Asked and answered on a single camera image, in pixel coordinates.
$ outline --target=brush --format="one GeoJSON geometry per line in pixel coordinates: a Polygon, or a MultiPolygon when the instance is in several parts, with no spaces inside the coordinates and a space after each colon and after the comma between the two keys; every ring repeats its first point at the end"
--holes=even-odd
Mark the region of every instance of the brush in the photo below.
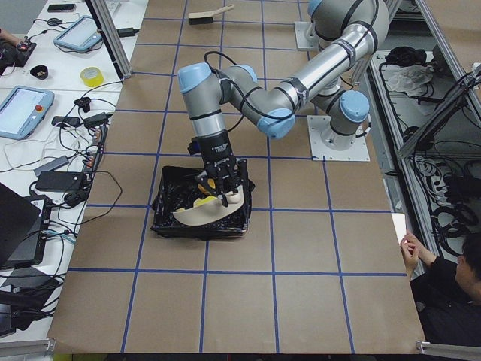
{"type": "Polygon", "coordinates": [[[217,10],[202,11],[200,13],[189,13],[189,24],[190,25],[211,24],[213,23],[214,15],[225,13],[226,11],[232,10],[233,8],[234,8],[234,4],[231,4],[223,8],[219,8],[217,10]]]}

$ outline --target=roll of yellow tape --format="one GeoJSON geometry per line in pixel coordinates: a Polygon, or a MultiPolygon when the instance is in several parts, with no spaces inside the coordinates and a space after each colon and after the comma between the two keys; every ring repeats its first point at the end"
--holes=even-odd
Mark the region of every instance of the roll of yellow tape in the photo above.
{"type": "Polygon", "coordinates": [[[99,86],[104,82],[104,76],[102,75],[102,72],[99,68],[94,66],[82,70],[80,77],[82,78],[83,83],[90,88],[99,86]]]}

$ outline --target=metal mounting plate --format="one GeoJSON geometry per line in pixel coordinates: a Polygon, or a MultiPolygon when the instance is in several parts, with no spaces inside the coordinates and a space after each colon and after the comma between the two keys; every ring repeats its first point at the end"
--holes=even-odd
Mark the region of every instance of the metal mounting plate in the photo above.
{"type": "Polygon", "coordinates": [[[306,38],[306,30],[310,23],[306,21],[295,21],[295,43],[298,50],[318,50],[317,36],[313,36],[311,39],[306,38]]]}
{"type": "MultiPolygon", "coordinates": [[[[341,161],[341,162],[369,162],[368,146],[364,137],[356,138],[354,144],[347,150],[334,150],[327,145],[321,139],[321,131],[328,126],[331,121],[331,117],[328,116],[307,116],[307,125],[309,126],[309,140],[310,140],[310,153],[313,160],[328,162],[341,161]]],[[[363,132],[359,127],[357,134],[363,132]]]]}

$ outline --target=black basket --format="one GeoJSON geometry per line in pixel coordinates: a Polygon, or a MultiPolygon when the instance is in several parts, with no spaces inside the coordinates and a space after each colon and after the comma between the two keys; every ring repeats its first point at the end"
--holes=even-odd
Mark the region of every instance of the black basket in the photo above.
{"type": "Polygon", "coordinates": [[[197,198],[204,198],[198,188],[195,177],[203,169],[165,166],[162,168],[162,178],[157,197],[152,209],[155,211],[153,231],[164,237],[200,238],[230,238],[242,236],[248,228],[252,210],[251,192],[255,185],[247,179],[241,180],[244,191],[244,204],[234,213],[202,226],[187,226],[174,218],[173,211],[179,208],[191,208],[197,198]]]}

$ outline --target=white table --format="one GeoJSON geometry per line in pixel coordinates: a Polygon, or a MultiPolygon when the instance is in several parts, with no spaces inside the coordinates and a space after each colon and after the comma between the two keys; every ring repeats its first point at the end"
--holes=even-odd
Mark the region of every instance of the white table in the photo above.
{"type": "MultiPolygon", "coordinates": [[[[40,19],[49,19],[51,17],[58,17],[59,19],[68,21],[75,21],[82,15],[89,14],[88,8],[85,3],[77,3],[77,9],[75,13],[48,13],[47,7],[49,4],[58,2],[56,0],[49,0],[45,4],[44,9],[38,15],[40,19]]],[[[117,28],[133,27],[139,29],[144,17],[144,11],[147,7],[148,0],[129,0],[122,2],[119,9],[113,16],[113,20],[117,28]]],[[[51,29],[45,22],[36,22],[32,25],[28,36],[38,34],[45,29],[51,29]]],[[[58,128],[51,125],[51,120],[54,116],[66,115],[68,111],[74,105],[73,101],[80,98],[90,88],[85,86],[80,79],[80,72],[82,69],[89,66],[95,66],[100,68],[104,75],[104,82],[118,82],[119,78],[116,75],[115,69],[112,65],[110,57],[108,56],[105,45],[100,50],[79,54],[79,53],[63,53],[55,45],[53,45],[53,39],[58,35],[58,32],[48,31],[44,35],[34,37],[32,41],[37,43],[37,47],[34,50],[32,56],[27,62],[24,68],[15,68],[12,74],[0,77],[0,99],[4,99],[8,93],[17,85],[30,86],[34,88],[49,89],[55,94],[53,105],[48,110],[45,118],[39,123],[32,135],[30,135],[28,141],[14,141],[12,139],[0,138],[0,171],[10,169],[11,165],[17,166],[24,163],[32,162],[39,159],[44,149],[45,141],[57,139],[54,143],[59,149],[49,150],[48,156],[70,156],[73,152],[71,150],[62,150],[58,142],[58,128]],[[46,80],[38,80],[30,75],[29,71],[35,65],[46,65],[49,68],[49,77],[46,80]]],[[[132,57],[136,37],[123,38],[122,44],[128,59],[132,57]]],[[[5,74],[9,74],[11,68],[7,68],[5,74]]],[[[88,96],[92,99],[104,99],[111,103],[116,104],[119,98],[119,92],[122,89],[121,83],[116,83],[110,86],[104,86],[96,91],[92,91],[88,96]]],[[[101,112],[114,111],[112,105],[107,102],[101,102],[92,100],[90,104],[91,111],[87,114],[81,111],[83,117],[89,117],[101,112]]],[[[77,108],[71,112],[71,116],[77,116],[77,108]]],[[[92,140],[86,129],[81,126],[78,132],[82,134],[88,141],[92,140]]],[[[62,134],[62,141],[65,145],[73,146],[74,139],[67,133],[62,134]]],[[[86,141],[82,141],[82,148],[87,146],[86,141]]],[[[39,166],[40,163],[22,167],[25,170],[12,170],[4,173],[0,173],[0,182],[11,188],[21,196],[27,196],[29,194],[29,185],[36,180],[33,169],[39,166]]],[[[59,171],[80,171],[83,167],[81,158],[76,158],[71,164],[65,165],[60,168],[59,171]]],[[[41,193],[46,194],[52,200],[61,200],[62,193],[41,193]]],[[[71,210],[61,211],[62,221],[65,220],[69,223],[65,223],[66,226],[73,228],[70,223],[81,220],[83,214],[83,204],[71,210]]],[[[51,220],[56,222],[62,222],[58,218],[57,210],[54,210],[51,215],[51,220]]],[[[50,229],[56,231],[62,231],[63,228],[58,225],[51,224],[50,229]]],[[[68,263],[71,258],[71,253],[74,249],[74,245],[68,241],[64,243],[62,262],[59,267],[59,273],[66,272],[68,263]]],[[[59,238],[53,238],[51,241],[47,241],[44,259],[40,265],[35,268],[40,271],[52,274],[59,266],[60,257],[62,254],[62,241],[59,238]]],[[[0,275],[9,275],[11,271],[0,272],[0,275]]],[[[60,293],[60,289],[55,290],[50,300],[55,299],[60,293]]],[[[13,335],[9,335],[4,338],[0,338],[0,342],[12,342],[12,341],[32,341],[40,340],[47,337],[48,329],[50,328],[51,318],[44,318],[43,320],[35,321],[26,331],[19,331],[13,335]]],[[[11,359],[23,359],[23,356],[11,357],[11,359]]]]}
{"type": "MultiPolygon", "coordinates": [[[[89,15],[89,9],[84,2],[77,3],[77,9],[74,13],[48,13],[47,6],[56,0],[49,0],[44,9],[38,15],[39,19],[48,20],[52,17],[61,19],[64,22],[74,22],[83,15],[89,15]]],[[[130,0],[122,2],[116,13],[113,15],[115,26],[120,28],[139,29],[144,17],[145,7],[148,0],[130,0]]],[[[36,35],[45,29],[62,30],[58,26],[48,26],[44,21],[36,21],[28,36],[36,35]]],[[[10,75],[0,78],[1,88],[13,88],[18,84],[50,90],[83,90],[89,88],[80,79],[80,73],[85,68],[95,66],[99,68],[104,76],[105,83],[118,81],[119,78],[115,72],[113,64],[107,52],[105,44],[99,50],[90,53],[64,53],[53,44],[53,39],[60,33],[55,30],[49,30],[46,34],[35,36],[32,41],[37,43],[30,56],[26,66],[23,68],[15,68],[10,75]],[[30,69],[36,65],[45,65],[49,69],[49,76],[45,80],[39,80],[30,75],[30,69]]],[[[126,52],[127,58],[132,57],[135,41],[137,37],[121,38],[121,42],[126,52]]],[[[5,74],[9,74],[11,68],[5,70],[5,74]]],[[[121,84],[104,86],[100,88],[102,91],[117,91],[122,89],[121,84]]]]}

